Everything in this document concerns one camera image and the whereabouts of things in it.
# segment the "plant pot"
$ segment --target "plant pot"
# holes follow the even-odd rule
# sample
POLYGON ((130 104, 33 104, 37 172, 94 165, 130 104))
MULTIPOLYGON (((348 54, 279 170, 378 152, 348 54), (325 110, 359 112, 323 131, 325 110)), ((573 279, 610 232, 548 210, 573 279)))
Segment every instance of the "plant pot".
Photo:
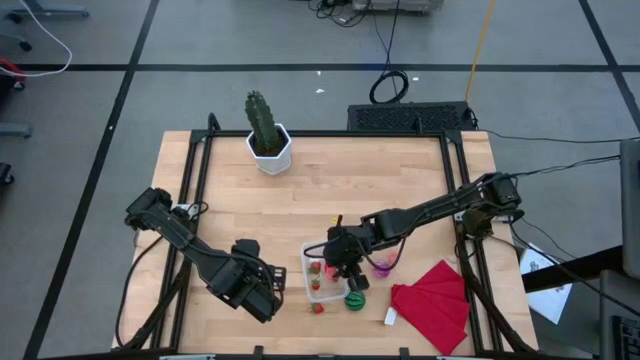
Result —
POLYGON ((249 136, 247 136, 247 147, 249 147, 249 151, 251 151, 251 155, 256 160, 256 165, 258 169, 266 172, 269 175, 277 175, 285 170, 287 170, 291 166, 291 137, 287 133, 287 130, 282 126, 282 124, 275 124, 278 128, 278 132, 282 136, 282 139, 285 142, 284 147, 280 151, 277 156, 259 156, 256 155, 253 150, 253 131, 249 136))

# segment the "plastic container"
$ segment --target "plastic container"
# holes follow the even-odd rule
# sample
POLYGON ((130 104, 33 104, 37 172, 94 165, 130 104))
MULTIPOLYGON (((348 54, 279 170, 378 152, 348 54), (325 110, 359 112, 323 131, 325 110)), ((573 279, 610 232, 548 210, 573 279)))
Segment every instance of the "plastic container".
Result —
MULTIPOLYGON (((305 290, 309 301, 313 303, 322 303, 344 299, 349 294, 349 284, 347 279, 338 278, 337 281, 331 276, 331 269, 328 269, 324 259, 312 259, 304 255, 305 249, 322 244, 324 241, 318 241, 313 243, 305 243, 300 248, 300 257, 302 259, 302 274, 304 275, 305 290), (320 273, 311 274, 309 268, 311 263, 320 263, 320 273), (320 288, 318 290, 311 289, 311 281, 317 279, 320 280, 320 288)), ((322 255, 322 247, 309 251, 309 255, 322 255)))

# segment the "floor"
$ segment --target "floor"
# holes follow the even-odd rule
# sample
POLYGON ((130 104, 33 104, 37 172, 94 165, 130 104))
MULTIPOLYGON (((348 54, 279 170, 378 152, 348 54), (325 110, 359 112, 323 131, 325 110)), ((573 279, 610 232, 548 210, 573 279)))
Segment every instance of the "floor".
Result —
MULTIPOLYGON (((253 89, 290 129, 344 129, 347 106, 368 103, 385 58, 371 16, 342 29, 317 19, 305 1, 82 3, 89 18, 43 21, 73 50, 74 65, 30 79, 0 113, 0 121, 34 128, 28 140, 0 142, 0 161, 16 176, 0 203, 4 359, 23 356, 63 246, 76 240, 39 355, 109 349, 133 251, 124 209, 150 183, 164 131, 202 128, 211 111, 224 129, 246 129, 243 98, 253 89)), ((392 62, 412 79, 403 101, 464 99, 488 5, 447 0, 428 16, 400 14, 392 62)), ((637 136, 639 11, 634 0, 498 0, 470 98, 480 127, 567 139, 637 136)), ((392 18, 377 16, 386 39, 392 18)), ((32 21, 1 25, 33 45, 23 53, 0 39, 4 57, 38 71, 65 62, 32 21)), ((491 141, 498 169, 508 172, 618 152, 616 144, 491 141)), ((523 180, 527 219, 576 256, 620 244, 618 172, 609 162, 523 180)), ((566 257, 536 230, 517 229, 566 257)))

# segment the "wooden tabletop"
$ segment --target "wooden tabletop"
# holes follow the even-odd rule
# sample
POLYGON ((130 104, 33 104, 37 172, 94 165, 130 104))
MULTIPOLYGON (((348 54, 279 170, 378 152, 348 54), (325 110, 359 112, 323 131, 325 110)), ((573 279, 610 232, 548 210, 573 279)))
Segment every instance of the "wooden tabletop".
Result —
MULTIPOLYGON (((177 199, 188 148, 189 132, 166 132, 158 156, 153 187, 177 199)), ((495 170, 486 133, 463 133, 471 180, 495 170)), ((455 150, 450 147, 456 186, 460 185, 455 150)), ((200 153, 189 193, 195 193, 200 153)), ((405 208, 447 192, 437 139, 428 138, 294 138, 291 168, 272 177, 255 167, 244 138, 217 137, 204 192, 210 210, 202 216, 198 235, 211 247, 229 251, 236 239, 257 239, 260 257, 288 270, 285 302, 273 320, 260 324, 242 309, 233 310, 211 295, 194 273, 188 294, 180 343, 184 353, 252 353, 262 345, 267 354, 438 354, 415 328, 398 318, 383 325, 393 284, 412 284, 444 259, 459 272, 453 253, 455 235, 450 218, 417 229, 407 240, 402 259, 383 280, 368 276, 371 288, 360 312, 349 312, 342 301, 325 304, 313 315, 304 290, 300 246, 323 241, 331 219, 344 224, 386 208, 405 208)), ((494 225, 497 237, 511 241, 506 225, 494 225)), ((137 256, 155 238, 140 234, 137 256)), ((152 250, 134 273, 122 317, 122 336, 129 339, 157 303, 168 243, 152 250)), ((487 239, 485 253, 497 306, 529 345, 537 348, 514 250, 487 239)), ((384 254, 374 254, 374 259, 384 254)), ((365 274, 371 267, 363 263, 365 274)), ((163 344, 168 344, 168 311, 163 344)), ((486 313, 479 306, 484 346, 491 348, 486 313)), ((473 355, 471 332, 454 354, 473 355)))

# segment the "red napkin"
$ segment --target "red napkin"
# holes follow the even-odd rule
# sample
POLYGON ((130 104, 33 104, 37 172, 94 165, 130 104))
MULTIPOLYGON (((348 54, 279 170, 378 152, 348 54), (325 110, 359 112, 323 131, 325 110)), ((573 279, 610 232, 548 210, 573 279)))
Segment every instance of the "red napkin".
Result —
POLYGON ((391 306, 444 355, 467 336, 464 280, 444 260, 412 286, 393 285, 391 306))

